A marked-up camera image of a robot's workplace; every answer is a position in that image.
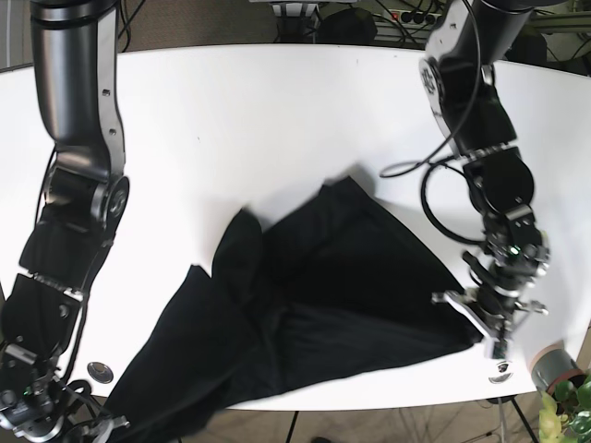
black garment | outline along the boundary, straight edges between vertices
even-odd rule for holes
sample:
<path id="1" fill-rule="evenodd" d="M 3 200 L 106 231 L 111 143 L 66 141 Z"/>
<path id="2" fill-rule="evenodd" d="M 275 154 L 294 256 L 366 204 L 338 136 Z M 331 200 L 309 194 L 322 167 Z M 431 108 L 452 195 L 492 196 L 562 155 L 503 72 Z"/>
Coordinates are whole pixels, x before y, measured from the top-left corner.
<path id="1" fill-rule="evenodd" d="M 444 290 L 462 288 L 350 178 L 265 234 L 241 211 L 115 386 L 114 437 L 168 442 L 241 401 L 462 351 L 480 337 L 430 302 Z"/>

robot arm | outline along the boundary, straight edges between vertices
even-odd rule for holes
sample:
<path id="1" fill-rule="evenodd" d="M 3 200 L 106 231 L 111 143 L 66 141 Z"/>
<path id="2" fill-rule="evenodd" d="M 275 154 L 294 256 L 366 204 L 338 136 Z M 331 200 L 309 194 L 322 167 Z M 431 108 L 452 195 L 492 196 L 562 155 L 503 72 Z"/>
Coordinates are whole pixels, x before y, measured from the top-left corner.
<path id="1" fill-rule="evenodd" d="M 115 239 L 129 191 L 117 109 L 117 0 L 32 0 L 31 33 L 42 120 L 54 139 L 45 206 L 20 258 L 2 311 L 0 425 L 43 442 L 72 432 L 99 435 L 125 420 L 73 426 L 68 416 L 90 385 L 67 385 L 90 288 Z M 81 310 L 72 357 L 59 377 Z"/>
<path id="2" fill-rule="evenodd" d="M 513 125 L 495 89 L 493 63 L 509 49 L 534 6 L 559 2 L 450 0 L 420 64 L 435 119 L 443 134 L 452 136 L 453 158 L 463 162 L 470 200 L 483 218 L 485 238 L 478 245 L 491 258 L 485 268 L 464 252 L 478 287 L 465 294 L 434 294 L 433 300 L 450 303 L 468 317 L 485 336 L 487 356 L 496 359 L 508 354 L 515 311 L 547 313 L 542 304 L 528 304 L 520 297 L 545 274 L 549 248 L 536 227 L 530 207 L 534 179 L 521 160 Z M 426 205 L 428 177 L 445 162 L 428 168 L 421 199 L 436 227 L 458 240 L 433 220 Z"/>

power strip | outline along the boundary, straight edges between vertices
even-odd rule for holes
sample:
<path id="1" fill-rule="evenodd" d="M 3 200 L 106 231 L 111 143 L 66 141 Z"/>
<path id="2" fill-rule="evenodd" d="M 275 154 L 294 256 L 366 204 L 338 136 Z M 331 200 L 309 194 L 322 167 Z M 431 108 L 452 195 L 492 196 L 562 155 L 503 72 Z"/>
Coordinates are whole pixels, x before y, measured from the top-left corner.
<path id="1" fill-rule="evenodd" d="M 389 9 L 389 11 L 390 17 L 386 12 L 384 12 L 383 16 L 399 22 L 417 42 L 426 42 L 433 26 L 441 20 L 441 14 L 425 14 L 419 11 L 413 13 L 401 9 Z M 402 34 L 398 27 L 388 22 L 376 20 L 376 26 L 378 27 L 377 41 L 398 42 L 407 36 L 406 33 Z"/>

cable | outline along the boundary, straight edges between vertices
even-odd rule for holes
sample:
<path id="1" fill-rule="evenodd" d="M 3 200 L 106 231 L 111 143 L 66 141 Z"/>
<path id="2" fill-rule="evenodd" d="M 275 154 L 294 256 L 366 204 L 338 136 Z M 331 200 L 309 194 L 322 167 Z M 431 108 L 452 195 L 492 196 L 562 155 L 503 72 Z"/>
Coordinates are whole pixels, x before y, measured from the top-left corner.
<path id="1" fill-rule="evenodd" d="M 393 25 L 396 29 L 398 29 L 400 31 L 400 40 L 398 41 L 400 43 L 400 47 L 402 48 L 404 46 L 404 44 L 406 43 L 406 34 L 404 33 L 404 28 L 402 26 L 402 24 L 400 24 L 400 22 L 396 22 L 396 21 L 392 21 L 389 18 L 383 17 L 380 14 L 372 14 L 373 17 L 375 18 L 381 18 L 384 21 L 389 22 L 391 25 Z"/>
<path id="2" fill-rule="evenodd" d="M 585 48 L 585 45 L 588 44 L 589 42 L 591 42 L 591 39 L 587 39 L 585 40 L 581 46 L 578 47 L 578 49 L 574 52 L 573 56 L 570 58 L 570 60 L 574 60 L 574 58 L 581 52 L 581 50 L 583 48 Z"/>
<path id="3" fill-rule="evenodd" d="M 127 42 L 123 48 L 122 53 L 127 51 L 129 44 L 131 43 L 131 27 L 127 25 L 129 22 L 129 13 L 127 12 L 127 0 L 120 0 L 119 2 L 119 14 L 121 15 L 121 22 L 123 23 L 123 28 L 126 30 L 126 37 Z"/>
<path id="4" fill-rule="evenodd" d="M 485 438 L 489 438 L 489 437 L 492 437 L 492 436 L 495 436 L 496 438 L 499 439 L 498 441 L 501 441 L 501 437 L 499 437 L 499 434 L 495 434 L 495 432 L 494 432 L 497 429 L 495 429 L 493 431 L 488 431 L 487 433 L 482 434 L 481 436 L 478 436 L 478 437 L 468 438 L 467 440 L 461 441 L 460 443 L 474 443 L 475 441 L 480 441 L 480 440 L 483 440 Z"/>
<path id="5" fill-rule="evenodd" d="M 438 220 L 437 217 L 435 217 L 435 214 L 433 213 L 433 211 L 431 210 L 430 206 L 428 205 L 428 201 L 427 201 L 427 183 L 428 183 L 428 179 L 431 177 L 431 174 L 433 174 L 433 171 L 435 171 L 437 168 L 439 168 L 440 166 L 445 166 L 445 163 L 449 162 L 453 160 L 453 156 L 450 155 L 449 157 L 445 157 L 441 160 L 438 160 L 434 163 L 431 163 L 429 168 L 427 169 L 427 171 L 425 172 L 425 175 L 423 176 L 423 181 L 421 182 L 421 206 L 423 207 L 423 211 L 425 212 L 425 215 L 427 216 L 428 220 L 431 222 L 431 224 L 433 226 L 435 226 L 435 228 L 442 233 L 443 235 L 445 235 L 448 238 L 451 238 L 452 240 L 458 242 L 458 243 L 463 243 L 465 245 L 480 245 L 482 244 L 482 242 L 484 242 L 484 240 L 473 240 L 471 238 L 465 238 L 462 237 L 461 235 L 450 231 L 449 229 L 447 229 L 445 226 L 443 226 L 443 224 Z"/>
<path id="6" fill-rule="evenodd" d="M 138 14 L 139 10 L 141 9 L 142 6 L 144 6 L 144 3 L 146 3 L 146 0 L 141 0 L 139 2 L 138 7 L 136 7 L 136 10 L 133 11 L 133 14 L 131 14 L 131 17 L 129 18 L 129 20 L 127 21 L 127 24 L 124 25 L 124 27 L 121 29 L 121 31 L 119 32 L 119 35 L 117 36 L 117 38 L 121 38 L 121 36 L 123 35 L 123 33 L 127 30 L 127 28 L 129 28 L 129 25 L 131 25 L 131 22 L 133 21 L 133 19 L 136 17 L 136 15 Z"/>
<path id="7" fill-rule="evenodd" d="M 470 21 L 472 21 L 472 27 L 474 28 L 474 36 L 475 36 L 475 40 L 476 40 L 476 75 L 475 75 L 475 79 L 474 79 L 474 87 L 472 88 L 472 94 L 470 95 L 470 99 L 468 100 L 468 104 L 466 105 L 466 107 L 464 109 L 464 113 L 462 114 L 460 121 L 458 122 L 457 126 L 453 129 L 453 131 L 450 133 L 450 135 L 447 136 L 441 142 L 441 144 L 435 150 L 433 150 L 433 152 L 431 152 L 427 157 L 425 157 L 420 162 L 413 162 L 414 166 L 411 166 L 410 168 L 402 171 L 401 173 L 397 173 L 397 174 L 388 174 L 388 172 L 391 171 L 392 169 L 399 168 L 400 166 L 405 166 L 409 162 L 395 163 L 395 164 L 391 164 L 390 166 L 386 166 L 386 168 L 384 168 L 380 172 L 380 178 L 400 177 L 402 175 L 406 175 L 406 174 L 409 174 L 413 171 L 416 171 L 418 168 L 420 168 L 424 164 L 427 164 L 443 148 L 445 148 L 447 146 L 447 144 L 455 136 L 458 135 L 458 133 L 460 132 L 462 127 L 464 127 L 464 124 L 467 121 L 468 116 L 472 112 L 472 108 L 474 108 L 474 104 L 476 103 L 476 96 L 478 95 L 478 88 L 480 86 L 480 72 L 482 70 L 480 34 L 478 33 L 478 24 L 476 23 L 476 17 L 474 16 L 474 11 L 472 10 L 472 7 L 470 6 L 470 4 L 468 3 L 467 0 L 462 0 L 462 2 L 464 3 L 464 6 L 468 10 L 468 17 L 470 17 Z"/>
<path id="8" fill-rule="evenodd" d="M 417 45 L 417 46 L 420 46 L 420 45 L 418 44 L 418 42 L 415 40 L 415 37 L 413 37 L 413 36 L 410 34 L 410 32 L 408 32 L 408 30 L 406 30 L 406 28 L 403 26 L 403 24 L 400 22 L 400 20 L 398 20 L 398 18 L 394 18 L 394 17 L 392 17 L 392 18 L 394 18 L 394 20 L 390 20 L 389 18 L 386 18 L 386 17 L 384 17 L 384 16 L 381 16 L 380 14 L 372 14 L 372 16 L 373 16 L 373 17 L 375 17 L 375 18 L 380 18 L 380 19 L 382 19 L 382 20 L 384 20 L 384 21 L 387 21 L 387 22 L 389 22 L 389 23 L 393 24 L 394 26 L 398 26 L 398 28 L 399 28 L 399 30 L 400 30 L 400 32 L 401 32 L 401 34 L 402 34 L 402 35 L 404 35 L 404 37 L 405 37 L 405 38 L 406 38 L 406 37 L 410 37 L 410 40 L 411 40 L 411 41 L 412 41 L 412 42 L 413 42 L 415 45 Z"/>
<path id="9" fill-rule="evenodd" d="M 546 49 L 548 50 L 548 52 L 552 55 L 552 57 L 554 57 L 554 60 L 556 60 L 558 63 L 562 63 L 561 60 L 559 60 L 559 58 L 554 54 L 554 52 L 549 48 L 548 44 L 546 44 Z"/>
<path id="10" fill-rule="evenodd" d="M 109 410 L 107 410 L 106 408 L 104 408 L 100 403 L 98 403 L 94 399 L 94 397 L 90 396 L 90 398 L 91 398 L 91 400 L 90 400 L 90 399 L 87 399 L 86 397 L 84 397 L 83 395 L 78 394 L 75 390 L 73 390 L 66 383 L 64 383 L 64 381 L 62 379 L 56 378 L 56 382 L 57 382 L 57 384 L 59 386 L 62 387 L 63 390 L 66 390 L 73 397 L 76 397 L 78 400 L 82 401 L 87 406 L 92 406 L 92 407 L 98 409 L 99 412 L 103 413 L 104 415 L 106 415 L 109 418 L 112 418 L 113 417 L 113 414 L 110 413 Z"/>
<path id="11" fill-rule="evenodd" d="M 386 5 L 384 5 L 380 0 L 376 0 L 376 3 L 378 5 L 380 5 L 383 8 L 383 10 L 386 11 L 388 13 L 388 15 L 391 16 L 394 19 L 394 21 L 396 21 L 396 23 L 398 23 L 400 25 L 402 32 L 406 32 L 406 36 L 410 37 L 411 42 L 413 42 L 416 46 L 418 46 L 420 48 L 420 44 L 418 44 L 418 42 L 415 40 L 415 37 L 410 35 L 410 32 L 408 32 L 408 30 L 406 30 L 406 28 L 403 26 L 403 24 L 400 22 L 400 20 L 392 15 L 392 13 L 390 12 L 390 9 L 388 9 L 388 7 L 386 7 Z M 389 18 L 385 18 L 384 16 L 381 16 L 379 14 L 372 14 L 372 16 L 383 18 L 387 21 L 391 21 Z"/>
<path id="12" fill-rule="evenodd" d="M 45 174 L 43 175 L 43 180 L 41 182 L 41 189 L 39 189 L 39 196 L 37 198 L 37 209 L 35 210 L 35 224 L 33 224 L 33 230 L 37 227 L 37 221 L 39 220 L 39 209 L 41 208 L 41 199 L 43 197 L 43 188 L 45 187 L 45 180 L 47 179 L 47 174 L 49 173 L 49 168 L 52 166 L 52 162 L 54 161 L 55 156 L 55 148 L 52 149 L 52 154 L 49 156 L 49 160 L 47 161 L 47 166 L 45 166 Z"/>
<path id="13" fill-rule="evenodd" d="M 299 415 L 299 411 L 294 412 L 294 418 L 292 418 L 292 423 L 289 426 L 289 432 L 287 433 L 287 438 L 285 439 L 285 443 L 290 443 L 292 441 L 292 435 L 294 434 L 294 429 L 296 428 L 297 417 Z"/>

white table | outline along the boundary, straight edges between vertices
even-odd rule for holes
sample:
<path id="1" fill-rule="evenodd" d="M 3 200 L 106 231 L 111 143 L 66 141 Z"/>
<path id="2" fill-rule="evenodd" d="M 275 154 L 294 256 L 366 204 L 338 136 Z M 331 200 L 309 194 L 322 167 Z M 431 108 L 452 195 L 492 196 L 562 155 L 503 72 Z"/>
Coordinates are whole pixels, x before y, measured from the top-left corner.
<path id="1" fill-rule="evenodd" d="M 421 174 L 376 178 L 386 164 L 421 158 L 442 140 L 419 80 L 420 57 L 412 51 L 312 45 L 120 56 L 131 195 L 115 247 L 93 287 L 74 377 L 89 378 L 87 363 L 99 361 L 119 378 L 189 265 L 210 268 L 239 208 L 249 205 L 276 222 L 325 178 L 356 163 L 371 177 L 362 185 L 373 182 L 376 198 L 469 284 L 462 246 L 431 227 L 420 209 Z M 532 316 L 516 334 L 513 377 L 490 384 L 482 372 L 489 361 L 477 345 L 240 407 L 347 410 L 496 397 L 533 390 L 525 362 L 543 346 L 564 339 L 567 351 L 578 354 L 591 318 L 591 81 L 498 63 L 498 88 L 536 178 L 538 224 L 552 245 L 549 275 L 529 293 L 548 305 L 550 316 Z M 0 75 L 0 127 L 0 278 L 10 293 L 53 146 L 39 116 L 31 69 Z M 429 198 L 453 229 L 479 232 L 461 177 L 439 173 Z M 415 388 L 425 380 L 437 386 Z M 113 384 L 93 387 L 106 396 Z"/>

